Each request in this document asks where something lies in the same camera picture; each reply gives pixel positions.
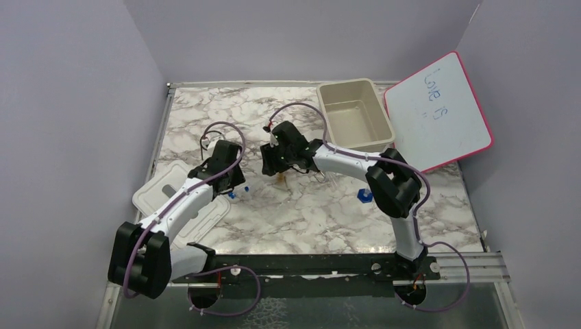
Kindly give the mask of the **metal test tube clamp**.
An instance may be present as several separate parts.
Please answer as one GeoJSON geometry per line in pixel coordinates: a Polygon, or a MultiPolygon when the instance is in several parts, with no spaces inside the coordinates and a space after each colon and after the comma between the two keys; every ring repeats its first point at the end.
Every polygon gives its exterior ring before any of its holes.
{"type": "Polygon", "coordinates": [[[336,175],[329,171],[319,171],[314,174],[314,178],[321,184],[331,184],[332,186],[337,185],[336,175]]]}

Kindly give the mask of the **tan bristle test tube brush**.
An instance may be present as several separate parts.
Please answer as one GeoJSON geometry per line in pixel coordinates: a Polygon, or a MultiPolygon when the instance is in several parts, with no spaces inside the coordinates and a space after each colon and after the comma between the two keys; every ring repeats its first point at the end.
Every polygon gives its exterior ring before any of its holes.
{"type": "Polygon", "coordinates": [[[289,184],[287,175],[285,173],[278,173],[275,177],[275,187],[280,190],[290,190],[291,186],[289,184]]]}

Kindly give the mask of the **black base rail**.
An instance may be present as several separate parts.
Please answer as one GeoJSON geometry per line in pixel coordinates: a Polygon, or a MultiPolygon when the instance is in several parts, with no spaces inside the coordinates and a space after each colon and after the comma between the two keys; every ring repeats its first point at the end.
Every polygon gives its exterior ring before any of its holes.
{"type": "Polygon", "coordinates": [[[251,254],[210,257],[202,274],[173,280],[195,295],[261,297],[393,297],[404,288],[440,279],[436,259],[397,254],[251,254]]]}

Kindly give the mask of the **pink framed whiteboard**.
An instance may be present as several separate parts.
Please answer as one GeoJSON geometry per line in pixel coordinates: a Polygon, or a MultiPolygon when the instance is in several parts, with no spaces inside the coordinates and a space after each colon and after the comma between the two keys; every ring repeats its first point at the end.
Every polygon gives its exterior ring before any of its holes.
{"type": "Polygon", "coordinates": [[[395,148],[420,171],[474,155],[494,143],[457,51],[390,87],[383,98],[395,148]]]}

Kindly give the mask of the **blue base graduated cylinder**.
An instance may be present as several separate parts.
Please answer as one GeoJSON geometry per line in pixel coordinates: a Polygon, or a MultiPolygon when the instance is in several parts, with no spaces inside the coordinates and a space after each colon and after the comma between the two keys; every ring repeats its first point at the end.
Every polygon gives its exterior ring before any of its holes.
{"type": "Polygon", "coordinates": [[[373,193],[369,188],[361,188],[358,190],[357,199],[366,204],[373,201],[373,193]]]}

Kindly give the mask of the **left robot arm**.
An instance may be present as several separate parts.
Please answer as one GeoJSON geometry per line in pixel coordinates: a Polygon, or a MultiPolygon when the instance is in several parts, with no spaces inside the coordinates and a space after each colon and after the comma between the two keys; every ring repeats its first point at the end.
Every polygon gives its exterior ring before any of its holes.
{"type": "Polygon", "coordinates": [[[244,143],[217,141],[211,157],[188,172],[161,209],[139,223],[123,223],[115,234],[108,281],[123,287],[128,297],[155,299],[180,276],[211,279],[215,263],[204,251],[188,247],[172,253],[171,244],[201,209],[245,182],[240,167],[244,154],[244,143]]]}

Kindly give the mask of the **beige plastic bin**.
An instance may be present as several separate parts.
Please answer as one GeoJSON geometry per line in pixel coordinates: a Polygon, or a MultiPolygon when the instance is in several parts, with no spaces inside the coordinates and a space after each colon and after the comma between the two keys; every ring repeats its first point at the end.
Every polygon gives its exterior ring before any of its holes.
{"type": "Polygon", "coordinates": [[[328,143],[367,153],[393,146],[395,132],[370,79],[320,84],[317,96],[327,123],[328,143]]]}

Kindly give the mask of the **white plastic bin lid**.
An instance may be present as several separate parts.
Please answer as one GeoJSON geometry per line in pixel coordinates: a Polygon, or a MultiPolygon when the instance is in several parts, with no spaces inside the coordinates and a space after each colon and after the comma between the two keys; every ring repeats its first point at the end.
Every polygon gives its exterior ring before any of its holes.
{"type": "MultiPolygon", "coordinates": [[[[159,172],[139,188],[132,196],[133,205],[144,218],[159,213],[166,205],[182,192],[189,171],[193,166],[182,160],[175,160],[163,167],[159,172]]],[[[184,249],[188,243],[199,243],[209,231],[224,219],[230,212],[230,203],[224,196],[218,196],[208,205],[199,208],[197,215],[188,221],[184,216],[177,216],[176,210],[185,209],[183,197],[171,212],[165,214],[164,222],[170,223],[170,250],[184,249]]]]}

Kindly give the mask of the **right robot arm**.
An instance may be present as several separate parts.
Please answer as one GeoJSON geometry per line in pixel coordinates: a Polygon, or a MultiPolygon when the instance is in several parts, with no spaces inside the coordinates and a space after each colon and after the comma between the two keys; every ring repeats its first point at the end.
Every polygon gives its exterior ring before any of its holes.
{"type": "Polygon", "coordinates": [[[308,141],[289,121],[264,131],[270,141],[261,146],[262,173],[273,176],[289,169],[306,173],[337,173],[368,184],[377,207],[390,218],[396,241],[395,269],[411,279],[423,269],[428,249],[419,238],[414,211],[422,205],[421,176],[393,148],[366,154],[324,143],[308,141]]]}

